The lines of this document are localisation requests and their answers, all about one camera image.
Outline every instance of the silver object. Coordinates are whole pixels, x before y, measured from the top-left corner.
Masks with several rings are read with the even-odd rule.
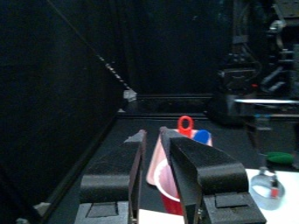
[[[259,174],[251,179],[250,194],[258,206],[266,210],[276,210],[280,207],[286,189],[276,179],[276,174],[262,167]]]

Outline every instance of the black curtain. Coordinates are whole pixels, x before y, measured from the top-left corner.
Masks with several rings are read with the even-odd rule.
[[[53,3],[125,78],[108,1]],[[45,1],[1,0],[0,15],[0,164],[36,205],[112,120],[124,88]]]

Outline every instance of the pink cup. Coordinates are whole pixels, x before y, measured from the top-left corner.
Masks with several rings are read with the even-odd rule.
[[[153,182],[161,193],[163,206],[169,214],[183,215],[179,193],[173,182],[171,166],[164,159],[153,171]]]

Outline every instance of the cable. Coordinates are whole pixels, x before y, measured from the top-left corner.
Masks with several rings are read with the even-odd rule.
[[[133,90],[128,84],[125,83],[124,79],[120,77],[120,75],[117,74],[116,69],[107,63],[105,59],[100,56],[97,50],[95,49],[95,47],[92,46],[92,44],[87,41],[87,39],[84,38],[84,36],[80,34],[79,29],[75,27],[75,25],[71,23],[71,21],[67,19],[67,17],[63,15],[61,11],[59,10],[59,8],[56,7],[56,5],[53,4],[52,0],[45,0],[45,2],[48,3],[48,5],[52,7],[52,9],[55,10],[55,12],[57,13],[57,15],[60,16],[60,18],[63,19],[63,21],[67,23],[67,25],[69,26],[69,28],[75,31],[76,35],[79,36],[80,40],[83,41],[84,45],[88,47],[88,49],[93,52],[95,56],[97,57],[97,59],[100,60],[100,62],[104,64],[107,70],[113,74],[113,76],[116,77],[117,81],[123,84],[123,86],[125,87],[127,90]]]

